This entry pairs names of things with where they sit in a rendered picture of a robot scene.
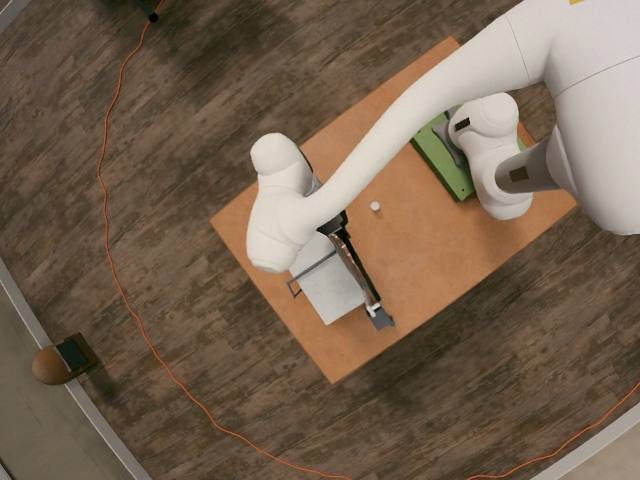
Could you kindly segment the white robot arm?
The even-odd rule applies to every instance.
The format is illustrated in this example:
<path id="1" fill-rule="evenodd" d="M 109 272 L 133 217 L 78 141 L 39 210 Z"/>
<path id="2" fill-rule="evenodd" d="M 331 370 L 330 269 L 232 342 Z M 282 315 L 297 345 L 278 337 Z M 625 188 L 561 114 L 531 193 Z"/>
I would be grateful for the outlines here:
<path id="1" fill-rule="evenodd" d="M 557 121 L 551 138 L 520 152 L 518 107 L 503 92 L 541 81 Z M 602 229 L 640 234 L 640 0 L 524 0 L 410 86 L 324 186 L 291 140 L 260 138 L 253 266 L 282 273 L 318 227 L 340 230 L 340 212 L 443 112 L 432 132 L 457 167 L 468 159 L 491 217 L 519 217 L 533 192 L 564 189 Z"/>

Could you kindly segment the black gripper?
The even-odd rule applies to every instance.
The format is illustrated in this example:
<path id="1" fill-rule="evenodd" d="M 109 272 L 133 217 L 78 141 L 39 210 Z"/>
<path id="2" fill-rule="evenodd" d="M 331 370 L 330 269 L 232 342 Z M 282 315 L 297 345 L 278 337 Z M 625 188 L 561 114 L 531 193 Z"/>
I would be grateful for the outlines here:
<path id="1" fill-rule="evenodd" d="M 344 209 L 343 211 L 341 211 L 341 212 L 340 212 L 340 215 L 341 215 L 341 216 L 342 216 L 342 218 L 344 219 L 344 221 L 343 221 L 342 223 L 340 223 L 340 225 L 341 225 L 341 227 L 342 227 L 341 229 L 342 229 L 342 231 L 347 235 L 347 237 L 350 239 L 350 238 L 351 238 L 351 236 L 350 236 L 350 234 L 348 233 L 348 231 L 345 229 L 345 228 L 347 227 L 347 225 L 346 225 L 346 224 L 348 224 L 348 223 L 349 223 L 349 222 L 348 222 L 347 215 L 346 215 L 346 212 L 345 212 L 345 209 Z M 324 235 L 325 235 L 325 233 L 324 233 L 324 231 L 322 230 L 321 226 L 320 226 L 320 227 L 318 227 L 318 228 L 316 229 L 316 231 L 318 231 L 318 232 L 320 232 L 320 233 L 322 233 L 322 234 L 324 234 Z M 334 235 L 337 235 L 337 236 L 338 236 L 338 238 L 343 242 L 343 240 L 342 240 L 342 238 L 341 238 L 340 234 L 338 233 L 338 231 L 332 234 L 332 236 L 334 236 Z"/>

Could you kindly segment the black thin rod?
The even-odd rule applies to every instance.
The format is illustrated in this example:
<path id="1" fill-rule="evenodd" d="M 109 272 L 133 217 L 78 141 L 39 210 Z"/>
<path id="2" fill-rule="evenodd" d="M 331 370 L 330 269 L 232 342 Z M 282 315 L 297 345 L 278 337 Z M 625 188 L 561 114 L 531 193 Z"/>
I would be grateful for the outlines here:
<path id="1" fill-rule="evenodd" d="M 380 296 L 379 296 L 379 294 L 378 294 L 377 290 L 375 289 L 375 287 L 374 287 L 374 285 L 373 285 L 372 281 L 370 280 L 370 278 L 369 278 L 368 274 L 366 273 L 366 271 L 365 271 L 365 269 L 364 269 L 364 267 L 363 267 L 363 264 L 362 264 L 361 260 L 359 259 L 359 257 L 358 257 L 358 255 L 357 255 L 356 251 L 354 250 L 354 248 L 353 248 L 352 244 L 350 243 L 350 241 L 349 241 L 348 237 L 347 237 L 347 236 L 346 236 L 346 234 L 342 231 L 342 229 L 338 230 L 338 233 L 340 234 L 340 236 L 341 236 L 341 238 L 342 238 L 342 240 L 343 240 L 344 244 L 346 245 L 346 247 L 347 247 L 347 249 L 348 249 L 348 251 L 349 251 L 350 255 L 352 256 L 352 258 L 353 258 L 353 260 L 354 260 L 355 264 L 357 265 L 357 267 L 358 267 L 358 268 L 359 268 L 359 270 L 361 271 L 361 273 L 362 273 L 362 275 L 363 275 L 363 277 L 364 277 L 365 281 L 367 282 L 367 284 L 368 284 L 368 286 L 369 286 L 369 288 L 370 288 L 370 290 L 371 290 L 372 294 L 374 295 L 374 297 L 375 297 L 376 301 L 377 301 L 377 302 L 379 302 L 379 301 L 380 301 L 380 300 L 382 300 L 382 299 L 380 298 Z M 380 304 L 379 304 L 379 303 L 376 303 L 375 305 L 373 305 L 373 306 L 371 307 L 371 309 L 372 309 L 372 310 L 374 310 L 374 309 L 376 309 L 376 308 L 377 308 L 377 307 L 379 307 L 379 306 L 380 306 Z"/>

